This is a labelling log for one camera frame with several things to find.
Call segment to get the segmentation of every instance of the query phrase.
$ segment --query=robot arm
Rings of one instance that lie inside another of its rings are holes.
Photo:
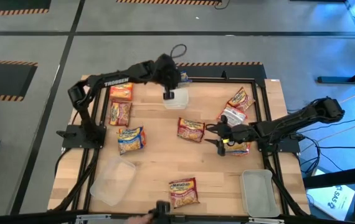
[[[61,135],[63,138],[72,139],[75,136],[79,136],[77,133],[82,133],[85,142],[93,142],[96,146],[102,146],[104,133],[99,133],[102,132],[102,127],[98,128],[96,126],[94,120],[90,119],[88,112],[89,104],[102,88],[127,82],[144,84],[153,82],[165,88],[163,98],[164,100],[170,100],[174,98],[174,93],[171,92],[171,90],[178,87],[180,81],[181,75],[176,69],[176,64],[173,59],[166,54],[159,56],[155,62],[150,60],[137,63],[124,71],[91,75],[86,80],[77,82],[68,90],[72,106],[78,111],[82,119],[81,126],[79,129],[70,127],[72,131],[69,131],[67,127],[66,131],[58,131],[57,134]],[[84,90],[85,86],[89,87],[87,92]]]
[[[217,134],[220,140],[205,139],[218,147],[218,154],[224,156],[224,143],[234,144],[257,141],[259,148],[279,143],[291,133],[316,122],[334,123],[340,121],[345,114],[337,100],[329,97],[311,102],[301,110],[273,121],[261,121],[249,125],[227,125],[226,116],[222,116],[217,124],[207,124],[206,129]]]
[[[124,71],[91,75],[86,80],[77,82],[68,90],[68,94],[73,107],[79,110],[87,108],[102,88],[127,82],[154,82],[165,87],[164,99],[169,100],[174,98],[170,90],[175,89],[180,81],[181,76],[173,59],[162,54],[155,62],[150,60],[132,65]],[[85,86],[90,88],[87,93],[83,89]]]

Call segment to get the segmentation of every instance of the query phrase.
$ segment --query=concrete floor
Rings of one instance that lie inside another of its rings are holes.
[[[355,13],[355,0],[350,2]],[[1,31],[69,31],[79,0],[53,0],[48,14],[0,17]],[[210,6],[123,4],[109,0],[86,1],[78,31],[262,31],[262,32],[355,32],[343,3],[289,0],[232,0],[216,11]],[[60,63],[66,36],[0,36],[0,60],[38,62],[39,68],[21,103],[0,101],[0,215],[11,207],[18,181]],[[187,54],[177,62],[259,61],[268,78],[280,79],[288,109],[297,109],[315,98],[330,96],[339,101],[355,94],[355,86],[319,85],[318,76],[355,74],[355,37],[249,37],[249,36],[76,36],[62,73],[49,122],[22,213],[44,212],[50,196],[54,164],[71,105],[67,89],[82,75],[111,72],[132,63],[155,59],[184,43]],[[344,120],[355,118],[355,98],[342,104]],[[355,123],[307,133],[320,139]],[[355,146],[355,129],[320,143],[322,146]],[[304,149],[309,142],[300,143]],[[355,149],[323,150],[340,168],[355,168]],[[306,150],[302,159],[314,157]],[[320,167],[337,171],[321,158]]]

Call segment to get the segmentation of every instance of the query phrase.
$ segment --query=person's hand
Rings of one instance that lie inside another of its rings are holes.
[[[128,218],[124,224],[147,224],[153,218],[153,214],[143,215],[142,217],[130,217]]]

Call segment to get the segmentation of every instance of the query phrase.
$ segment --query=orange noodle package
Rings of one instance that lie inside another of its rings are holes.
[[[183,139],[201,142],[204,136],[205,123],[189,121],[179,118],[177,122],[177,136]]]
[[[250,152],[251,142],[243,142],[241,144],[235,143],[230,146],[228,143],[224,143],[226,155],[232,156],[245,156]]]
[[[169,183],[173,208],[200,203],[198,201],[196,178],[175,180]]]
[[[132,101],[133,83],[124,83],[111,86],[110,98],[112,100]]]
[[[241,87],[239,91],[233,96],[233,98],[231,98],[227,103],[230,106],[245,112],[254,102],[255,100],[248,96],[244,90],[244,87]]]
[[[129,115],[132,103],[111,102],[110,125],[126,127],[129,125]]]

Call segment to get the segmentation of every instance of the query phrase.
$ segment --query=wooden table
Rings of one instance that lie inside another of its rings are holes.
[[[272,119],[286,115],[286,107],[279,80],[265,80]],[[144,126],[147,146],[142,151],[129,152],[122,157],[136,166],[136,176],[124,199],[115,206],[109,206],[92,197],[90,212],[104,213],[147,213],[157,200],[169,200],[168,182],[195,177],[200,204],[188,205],[173,210],[186,215],[237,215],[247,216],[243,207],[239,175],[245,170],[263,169],[261,153],[257,144],[251,144],[250,153],[244,157],[220,157],[214,145],[209,142],[194,143],[176,136],[178,117],[215,123],[215,118],[237,90],[244,86],[252,96],[250,84],[242,83],[192,83],[189,85],[189,105],[186,110],[166,110],[162,104],[163,88],[159,85],[135,85],[133,107],[129,128]],[[265,112],[262,94],[258,88],[262,119]],[[103,101],[105,90],[100,95]],[[256,121],[255,107],[246,114],[247,122]],[[107,111],[106,123],[110,117]],[[105,147],[101,149],[96,176],[103,170],[110,158],[119,156],[116,132],[120,127],[107,125]],[[206,132],[204,138],[216,139]],[[285,187],[300,207],[309,213],[308,201],[301,177],[298,160],[291,153],[280,153]],[[77,180],[82,158],[81,149],[72,149],[59,164],[49,208],[56,207],[67,195]],[[86,186],[80,197],[78,208],[83,207]],[[280,207],[278,189],[273,186],[276,203]]]

